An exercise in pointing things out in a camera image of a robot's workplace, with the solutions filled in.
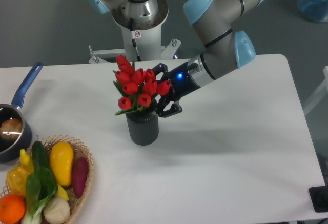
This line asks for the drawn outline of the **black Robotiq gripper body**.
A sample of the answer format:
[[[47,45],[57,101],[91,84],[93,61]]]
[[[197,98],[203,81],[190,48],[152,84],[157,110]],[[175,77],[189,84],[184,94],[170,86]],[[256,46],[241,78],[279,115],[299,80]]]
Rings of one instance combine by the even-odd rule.
[[[193,81],[189,74],[189,71],[195,69],[196,67],[198,67],[197,63],[188,65],[188,63],[185,62],[162,75],[161,82],[168,80],[171,84],[168,94],[164,96],[166,100],[178,101],[182,97],[200,88],[200,86]]]

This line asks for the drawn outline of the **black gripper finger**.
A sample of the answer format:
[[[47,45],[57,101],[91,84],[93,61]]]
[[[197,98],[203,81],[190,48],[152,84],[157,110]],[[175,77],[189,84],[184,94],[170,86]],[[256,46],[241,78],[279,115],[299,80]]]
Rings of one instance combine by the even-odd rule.
[[[167,65],[165,65],[163,63],[159,63],[155,67],[153,67],[152,70],[153,70],[153,72],[155,74],[155,77],[156,77],[156,80],[157,81],[164,81],[164,80],[166,80],[167,72],[168,72]]]
[[[159,117],[167,118],[182,112],[182,107],[178,100],[171,101],[166,97],[161,97],[156,105],[155,112]]]

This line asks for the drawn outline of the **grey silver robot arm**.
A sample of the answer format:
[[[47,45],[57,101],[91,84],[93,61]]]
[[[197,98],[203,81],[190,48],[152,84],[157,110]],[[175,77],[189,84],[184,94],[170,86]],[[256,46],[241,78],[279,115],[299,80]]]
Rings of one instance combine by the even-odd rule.
[[[110,12],[120,26],[125,54],[116,58],[115,87],[121,93],[119,113],[168,117],[182,111],[179,100],[255,58],[255,49],[243,31],[231,22],[264,0],[188,0],[183,6],[189,24],[204,51],[168,71],[158,64],[135,69],[137,61],[159,60],[164,53],[161,27],[168,16],[166,0],[89,0],[101,14]]]

